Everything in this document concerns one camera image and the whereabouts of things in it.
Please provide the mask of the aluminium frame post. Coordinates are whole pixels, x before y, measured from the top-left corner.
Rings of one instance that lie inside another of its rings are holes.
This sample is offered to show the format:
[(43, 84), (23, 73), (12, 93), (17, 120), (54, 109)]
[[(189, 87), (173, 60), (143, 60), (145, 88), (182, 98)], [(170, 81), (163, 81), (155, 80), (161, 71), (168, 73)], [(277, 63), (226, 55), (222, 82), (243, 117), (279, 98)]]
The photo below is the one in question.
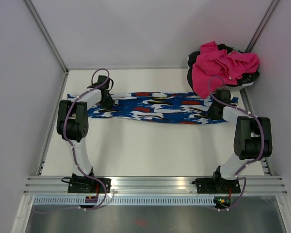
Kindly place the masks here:
[(266, 28), (268, 22), (270, 21), (272, 15), (274, 14), (275, 10), (277, 9), (278, 5), (280, 4), (281, 0), (271, 0), (266, 12), (264, 13), (258, 27), (256, 28), (252, 38), (249, 41), (248, 46), (245, 49), (245, 52), (250, 53), (252, 52), (253, 48), (257, 44), (262, 32)]
[(60, 66), (61, 70), (64, 72), (64, 74), (68, 73), (68, 68), (66, 64), (64, 63), (58, 49), (56, 48), (45, 24), (43, 23), (34, 3), (32, 0), (23, 0), (24, 5), (26, 6), (27, 10), (31, 14), (36, 26), (38, 27), (41, 35), (43, 36), (44, 40), (46, 41), (52, 55), (54, 56), (56, 62)]

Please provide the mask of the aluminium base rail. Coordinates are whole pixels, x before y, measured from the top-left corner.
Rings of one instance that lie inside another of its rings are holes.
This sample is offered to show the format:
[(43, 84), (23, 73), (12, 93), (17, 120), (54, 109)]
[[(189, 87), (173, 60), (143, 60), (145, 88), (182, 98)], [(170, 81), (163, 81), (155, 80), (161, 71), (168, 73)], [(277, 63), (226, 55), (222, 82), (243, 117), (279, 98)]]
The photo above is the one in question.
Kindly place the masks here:
[[(68, 184), (61, 176), (31, 176), (24, 187), (24, 195), (67, 195)], [(193, 176), (139, 176), (110, 177), (110, 194), (118, 196), (197, 196)], [(245, 196), (286, 196), (288, 194), (279, 176), (249, 176)]]

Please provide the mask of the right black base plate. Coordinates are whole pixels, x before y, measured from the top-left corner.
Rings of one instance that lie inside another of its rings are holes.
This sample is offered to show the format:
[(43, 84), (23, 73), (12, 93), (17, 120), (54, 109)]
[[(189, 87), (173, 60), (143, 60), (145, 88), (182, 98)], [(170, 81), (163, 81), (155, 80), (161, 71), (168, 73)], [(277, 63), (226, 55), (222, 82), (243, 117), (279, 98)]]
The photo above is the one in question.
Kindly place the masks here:
[(240, 194), (241, 188), (238, 180), (220, 179), (215, 181), (213, 178), (197, 178), (191, 182), (196, 186), (198, 194)]

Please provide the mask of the blue white patterned trousers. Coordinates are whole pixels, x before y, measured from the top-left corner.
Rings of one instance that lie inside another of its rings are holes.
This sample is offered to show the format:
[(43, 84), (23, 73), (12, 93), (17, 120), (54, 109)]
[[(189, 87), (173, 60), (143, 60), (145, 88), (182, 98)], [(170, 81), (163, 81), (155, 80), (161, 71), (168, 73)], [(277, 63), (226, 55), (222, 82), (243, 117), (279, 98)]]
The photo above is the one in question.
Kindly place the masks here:
[(125, 118), (139, 121), (173, 124), (210, 125), (224, 120), (207, 114), (213, 98), (202, 99), (193, 92), (133, 92), (112, 94), (110, 110), (99, 103), (88, 109), (91, 118)]

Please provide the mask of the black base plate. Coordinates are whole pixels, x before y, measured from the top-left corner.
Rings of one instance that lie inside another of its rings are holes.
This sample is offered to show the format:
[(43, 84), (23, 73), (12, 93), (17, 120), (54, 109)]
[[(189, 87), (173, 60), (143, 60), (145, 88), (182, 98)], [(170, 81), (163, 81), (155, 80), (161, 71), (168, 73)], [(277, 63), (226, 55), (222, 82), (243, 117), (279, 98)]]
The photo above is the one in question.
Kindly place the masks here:
[(220, 179), (215, 181), (213, 178), (197, 178), (191, 182), (196, 186), (198, 194), (240, 194), (241, 188), (238, 180)]
[(94, 181), (92, 179), (87, 180), (84, 178), (83, 180), (80, 179), (70, 179), (69, 185), (68, 185), (68, 193), (73, 194), (89, 194), (89, 193), (105, 193), (103, 185), (98, 182)]

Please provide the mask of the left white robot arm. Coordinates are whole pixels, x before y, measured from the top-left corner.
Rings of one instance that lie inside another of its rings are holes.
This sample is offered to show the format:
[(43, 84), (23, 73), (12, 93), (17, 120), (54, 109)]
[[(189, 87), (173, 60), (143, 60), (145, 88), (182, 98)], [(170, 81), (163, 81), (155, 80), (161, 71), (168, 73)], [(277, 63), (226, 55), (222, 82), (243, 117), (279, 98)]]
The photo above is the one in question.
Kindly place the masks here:
[(68, 143), (74, 164), (71, 177), (62, 179), (62, 182), (68, 184), (68, 193), (110, 192), (111, 179), (95, 177), (85, 138), (89, 131), (88, 110), (97, 103), (110, 110), (114, 103), (109, 93), (112, 86), (113, 81), (109, 75), (99, 75), (97, 81), (91, 82), (84, 93), (59, 103), (56, 130)]

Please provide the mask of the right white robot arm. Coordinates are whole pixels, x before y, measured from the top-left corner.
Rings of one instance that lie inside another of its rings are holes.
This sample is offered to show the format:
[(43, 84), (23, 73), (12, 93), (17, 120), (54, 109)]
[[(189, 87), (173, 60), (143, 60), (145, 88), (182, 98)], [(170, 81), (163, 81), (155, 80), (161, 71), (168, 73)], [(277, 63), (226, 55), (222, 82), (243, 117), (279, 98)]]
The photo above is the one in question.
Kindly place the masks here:
[(270, 157), (273, 152), (271, 121), (231, 105), (229, 90), (217, 90), (210, 112), (236, 124), (233, 154), (218, 166), (209, 182), (216, 193), (240, 193), (238, 176), (251, 164)]

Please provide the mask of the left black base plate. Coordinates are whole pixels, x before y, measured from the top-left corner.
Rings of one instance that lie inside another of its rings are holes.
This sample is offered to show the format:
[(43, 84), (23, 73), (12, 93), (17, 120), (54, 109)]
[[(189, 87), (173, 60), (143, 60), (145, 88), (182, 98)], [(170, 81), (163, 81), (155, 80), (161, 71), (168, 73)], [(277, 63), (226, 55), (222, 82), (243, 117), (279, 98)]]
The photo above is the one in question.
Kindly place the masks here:
[(68, 193), (73, 194), (89, 194), (89, 193), (105, 193), (103, 185), (98, 182), (94, 181), (92, 179), (87, 180), (84, 178), (83, 180), (80, 179), (70, 179), (69, 185), (68, 185)]

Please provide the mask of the left aluminium frame post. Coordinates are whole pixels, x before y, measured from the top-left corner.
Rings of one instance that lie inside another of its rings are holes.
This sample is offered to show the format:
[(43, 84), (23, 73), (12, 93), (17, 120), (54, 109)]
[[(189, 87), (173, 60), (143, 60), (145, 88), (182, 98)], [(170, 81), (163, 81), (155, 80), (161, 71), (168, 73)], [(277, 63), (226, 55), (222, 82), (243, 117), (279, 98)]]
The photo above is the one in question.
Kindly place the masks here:
[(38, 27), (41, 35), (43, 36), (44, 40), (46, 41), (52, 55), (54, 56), (56, 62), (60, 66), (61, 70), (64, 72), (64, 74), (68, 73), (68, 68), (66, 64), (64, 63), (58, 49), (56, 48), (45, 24), (43, 23), (34, 3), (32, 0), (23, 0), (24, 5), (26, 6), (27, 10), (31, 14), (36, 26)]

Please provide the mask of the right aluminium frame post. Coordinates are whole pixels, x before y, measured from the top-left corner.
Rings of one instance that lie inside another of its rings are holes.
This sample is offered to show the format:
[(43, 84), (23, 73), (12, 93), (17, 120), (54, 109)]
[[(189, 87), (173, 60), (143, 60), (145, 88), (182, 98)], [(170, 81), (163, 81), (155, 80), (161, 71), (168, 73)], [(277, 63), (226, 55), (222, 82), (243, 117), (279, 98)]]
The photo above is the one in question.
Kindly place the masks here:
[(250, 53), (252, 52), (253, 48), (257, 44), (262, 32), (266, 28), (268, 22), (270, 21), (272, 15), (274, 14), (275, 10), (277, 9), (278, 5), (280, 4), (281, 0), (271, 0), (266, 12), (264, 13), (258, 27), (256, 28), (252, 38), (249, 41), (248, 46), (245, 49), (245, 52)]

